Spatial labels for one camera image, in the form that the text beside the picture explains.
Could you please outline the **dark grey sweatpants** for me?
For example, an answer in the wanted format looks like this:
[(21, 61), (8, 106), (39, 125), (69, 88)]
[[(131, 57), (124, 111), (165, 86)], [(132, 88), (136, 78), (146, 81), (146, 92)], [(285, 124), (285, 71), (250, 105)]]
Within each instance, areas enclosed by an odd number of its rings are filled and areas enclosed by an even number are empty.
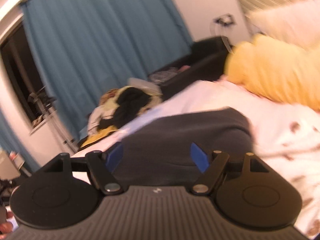
[(232, 162), (253, 150), (248, 119), (233, 108), (159, 118), (122, 141), (124, 155), (113, 172), (122, 186), (189, 186), (200, 176), (192, 144), (206, 154), (226, 152)]

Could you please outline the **pile of clothes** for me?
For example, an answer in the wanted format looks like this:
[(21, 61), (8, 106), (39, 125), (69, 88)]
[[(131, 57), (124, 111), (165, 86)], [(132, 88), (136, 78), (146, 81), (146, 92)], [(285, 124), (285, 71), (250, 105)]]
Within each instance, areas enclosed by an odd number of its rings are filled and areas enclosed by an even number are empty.
[(127, 86), (113, 88), (101, 96), (99, 105), (88, 116), (87, 135), (78, 143), (79, 150), (109, 137), (161, 102), (162, 93), (158, 85), (129, 78)]

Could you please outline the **dark window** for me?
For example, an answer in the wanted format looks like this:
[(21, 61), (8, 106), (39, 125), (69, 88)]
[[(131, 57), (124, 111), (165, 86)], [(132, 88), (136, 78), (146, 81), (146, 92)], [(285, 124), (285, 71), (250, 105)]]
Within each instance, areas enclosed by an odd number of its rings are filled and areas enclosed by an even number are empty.
[(45, 123), (39, 109), (32, 102), (28, 102), (28, 96), (31, 92), (39, 91), (45, 85), (36, 67), (21, 22), (18, 22), (1, 42), (1, 56), (13, 90), (32, 126), (31, 131), (34, 132)]

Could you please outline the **narrow blue curtain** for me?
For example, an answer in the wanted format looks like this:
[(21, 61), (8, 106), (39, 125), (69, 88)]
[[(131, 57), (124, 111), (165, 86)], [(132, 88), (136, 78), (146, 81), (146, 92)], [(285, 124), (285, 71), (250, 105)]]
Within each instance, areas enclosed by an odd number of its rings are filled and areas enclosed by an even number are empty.
[(40, 168), (37, 161), (31, 156), (25, 146), (20, 142), (16, 134), (11, 129), (6, 118), (1, 112), (1, 148), (8, 153), (14, 151), (19, 153), (26, 162), (30, 172), (35, 172)]

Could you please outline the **black leather sofa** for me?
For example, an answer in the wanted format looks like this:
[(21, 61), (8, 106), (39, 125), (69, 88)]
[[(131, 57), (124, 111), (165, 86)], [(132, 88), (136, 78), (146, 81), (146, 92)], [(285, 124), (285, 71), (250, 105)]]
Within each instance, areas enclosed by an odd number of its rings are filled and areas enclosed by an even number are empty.
[(195, 81), (216, 81), (224, 72), (231, 45), (226, 36), (214, 36), (194, 42), (190, 53), (159, 68), (148, 75), (151, 82), (158, 81), (162, 99), (168, 100)]

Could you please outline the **yellow pillow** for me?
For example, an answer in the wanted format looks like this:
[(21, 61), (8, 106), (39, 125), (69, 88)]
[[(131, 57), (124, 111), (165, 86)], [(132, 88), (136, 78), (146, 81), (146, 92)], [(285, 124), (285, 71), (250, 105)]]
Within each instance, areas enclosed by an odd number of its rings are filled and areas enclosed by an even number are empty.
[(302, 48), (256, 34), (233, 47), (224, 74), (255, 95), (319, 111), (319, 44)]

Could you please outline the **large blue curtain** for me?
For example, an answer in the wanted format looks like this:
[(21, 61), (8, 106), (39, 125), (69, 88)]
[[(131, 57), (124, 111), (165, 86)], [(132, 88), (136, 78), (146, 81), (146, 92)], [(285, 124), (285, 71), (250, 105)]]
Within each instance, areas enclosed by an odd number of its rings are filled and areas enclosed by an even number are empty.
[(41, 79), (75, 139), (106, 91), (146, 79), (192, 44), (172, 0), (25, 0), (21, 8)]

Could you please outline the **white pillow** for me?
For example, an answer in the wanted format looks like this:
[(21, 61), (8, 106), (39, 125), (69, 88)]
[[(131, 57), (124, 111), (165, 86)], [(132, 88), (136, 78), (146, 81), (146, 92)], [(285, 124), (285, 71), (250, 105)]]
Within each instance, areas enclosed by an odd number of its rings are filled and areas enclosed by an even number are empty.
[(304, 0), (252, 11), (249, 22), (276, 40), (310, 48), (319, 44), (319, 0)]

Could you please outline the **wall power outlet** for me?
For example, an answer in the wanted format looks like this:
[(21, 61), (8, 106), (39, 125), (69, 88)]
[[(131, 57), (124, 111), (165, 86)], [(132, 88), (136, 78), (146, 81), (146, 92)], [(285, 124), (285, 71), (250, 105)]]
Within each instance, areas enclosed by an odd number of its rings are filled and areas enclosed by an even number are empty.
[(232, 45), (227, 37), (227, 28), (235, 25), (235, 20), (232, 14), (224, 14), (212, 19), (209, 24), (209, 31), (212, 36), (219, 36), (229, 53), (233, 53)]

